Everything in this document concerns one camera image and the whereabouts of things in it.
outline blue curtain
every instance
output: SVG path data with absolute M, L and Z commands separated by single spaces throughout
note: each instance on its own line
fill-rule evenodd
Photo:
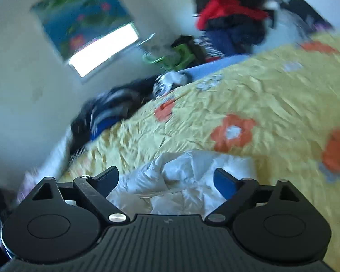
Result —
M 64 60 L 132 21 L 118 0 L 42 0 L 32 11 Z

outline black ribbed surface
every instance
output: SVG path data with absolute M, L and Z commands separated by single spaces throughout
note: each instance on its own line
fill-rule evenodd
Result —
M 330 272 L 331 270 L 321 262 L 302 267 L 277 267 L 260 262 L 242 251 L 226 229 L 207 226 L 199 216 L 138 215 L 129 225 L 109 228 L 102 241 L 78 259 L 46 266 L 14 260 L 0 271 Z

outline window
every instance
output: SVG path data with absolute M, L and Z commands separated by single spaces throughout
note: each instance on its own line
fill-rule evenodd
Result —
M 126 24 L 74 54 L 69 60 L 69 64 L 83 78 L 101 63 L 135 43 L 138 39 L 134 25 L 132 23 Z

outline white comforter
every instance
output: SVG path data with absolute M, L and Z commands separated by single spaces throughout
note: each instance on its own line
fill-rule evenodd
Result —
M 163 153 L 121 176 L 107 199 L 130 218 L 135 214 L 200 214 L 204 218 L 225 202 L 214 187 L 216 168 L 237 179 L 256 178 L 250 157 L 200 150 Z

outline red clothing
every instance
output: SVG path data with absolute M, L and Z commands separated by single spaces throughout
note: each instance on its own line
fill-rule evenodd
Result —
M 205 30 L 209 19 L 226 17 L 232 14 L 245 14 L 255 20 L 263 20 L 268 17 L 268 13 L 265 11 L 240 6 L 239 0 L 210 0 L 200 13 L 197 28 L 198 30 Z

